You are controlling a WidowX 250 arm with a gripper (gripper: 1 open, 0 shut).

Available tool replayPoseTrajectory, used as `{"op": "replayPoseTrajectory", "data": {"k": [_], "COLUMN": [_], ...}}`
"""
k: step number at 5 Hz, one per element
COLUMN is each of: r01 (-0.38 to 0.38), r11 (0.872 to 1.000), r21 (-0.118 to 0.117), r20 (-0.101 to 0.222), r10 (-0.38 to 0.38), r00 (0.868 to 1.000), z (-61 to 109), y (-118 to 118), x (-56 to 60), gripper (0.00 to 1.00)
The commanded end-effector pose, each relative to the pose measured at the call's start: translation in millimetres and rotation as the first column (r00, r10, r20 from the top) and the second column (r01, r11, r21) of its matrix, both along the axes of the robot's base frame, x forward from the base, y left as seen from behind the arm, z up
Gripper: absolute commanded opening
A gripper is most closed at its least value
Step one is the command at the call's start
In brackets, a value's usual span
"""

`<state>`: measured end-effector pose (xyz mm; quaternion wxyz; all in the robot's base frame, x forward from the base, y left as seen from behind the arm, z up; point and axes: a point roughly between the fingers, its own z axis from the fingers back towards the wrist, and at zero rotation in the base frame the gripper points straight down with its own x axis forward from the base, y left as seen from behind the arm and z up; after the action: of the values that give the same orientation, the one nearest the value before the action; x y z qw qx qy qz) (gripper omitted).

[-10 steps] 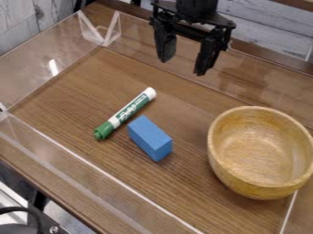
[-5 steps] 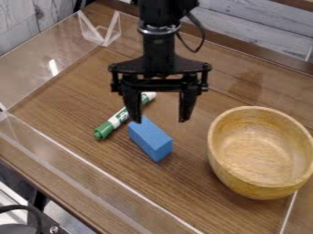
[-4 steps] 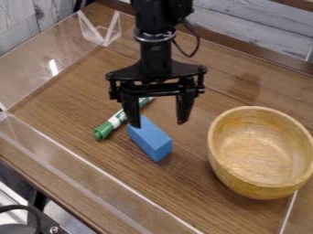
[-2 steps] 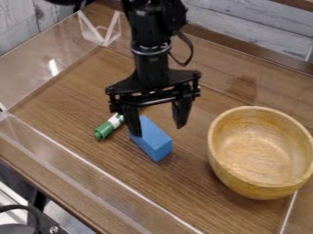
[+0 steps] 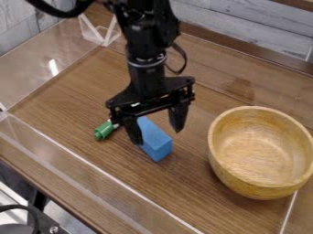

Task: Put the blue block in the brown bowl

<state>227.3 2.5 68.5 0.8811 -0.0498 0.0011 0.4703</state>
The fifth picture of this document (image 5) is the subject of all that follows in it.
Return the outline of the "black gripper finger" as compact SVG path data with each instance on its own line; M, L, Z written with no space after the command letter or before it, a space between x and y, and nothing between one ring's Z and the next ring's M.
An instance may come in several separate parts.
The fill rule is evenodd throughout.
M126 132L129 134L130 140L134 144L142 145L144 144L144 136L142 131L137 122L137 117L133 116L125 116L121 119L122 125L126 129Z
M188 113L189 113L189 103L188 102L180 103L178 105L173 106L169 109L170 124L172 124L177 133L185 127Z

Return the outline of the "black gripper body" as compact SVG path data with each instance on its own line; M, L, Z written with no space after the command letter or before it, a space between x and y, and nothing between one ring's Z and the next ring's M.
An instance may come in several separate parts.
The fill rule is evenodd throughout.
M165 75L164 65L154 68L129 66L130 83L110 100L106 106L113 122L122 117L142 117L168 110L180 103L194 101L194 77Z

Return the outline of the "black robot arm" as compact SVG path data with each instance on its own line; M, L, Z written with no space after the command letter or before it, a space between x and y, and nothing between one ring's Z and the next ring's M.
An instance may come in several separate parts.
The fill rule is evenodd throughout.
M166 110L176 131L185 127L189 106L194 101L196 78L174 71L166 64L166 50L182 52L176 43L180 20L169 0L105 0L103 6L117 17L126 39L126 58L130 83L107 100L110 120L126 129L134 144L144 143L138 118Z

